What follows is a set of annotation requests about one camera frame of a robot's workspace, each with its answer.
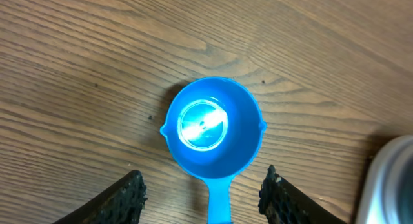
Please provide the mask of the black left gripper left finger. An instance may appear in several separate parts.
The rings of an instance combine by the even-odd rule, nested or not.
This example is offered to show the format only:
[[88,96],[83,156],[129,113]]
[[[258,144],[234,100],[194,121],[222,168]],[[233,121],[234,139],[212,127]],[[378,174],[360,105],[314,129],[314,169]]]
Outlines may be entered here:
[[145,207],[145,195],[141,172],[132,170],[54,224],[136,224]]

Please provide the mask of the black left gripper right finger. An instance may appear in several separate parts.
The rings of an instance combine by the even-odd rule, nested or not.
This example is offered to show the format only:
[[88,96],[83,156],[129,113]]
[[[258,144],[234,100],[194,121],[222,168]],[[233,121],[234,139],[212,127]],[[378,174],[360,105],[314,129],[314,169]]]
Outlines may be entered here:
[[258,207],[269,224],[345,224],[277,174],[273,165],[261,185]]

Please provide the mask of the blue plastic measuring scoop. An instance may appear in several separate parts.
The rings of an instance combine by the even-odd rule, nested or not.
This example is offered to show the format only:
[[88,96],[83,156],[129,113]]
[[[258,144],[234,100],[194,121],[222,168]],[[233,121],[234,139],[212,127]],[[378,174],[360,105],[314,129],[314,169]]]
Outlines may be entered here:
[[254,160],[267,124],[242,84],[226,77],[189,83],[160,128],[177,164],[208,187],[208,223],[231,223],[230,184]]

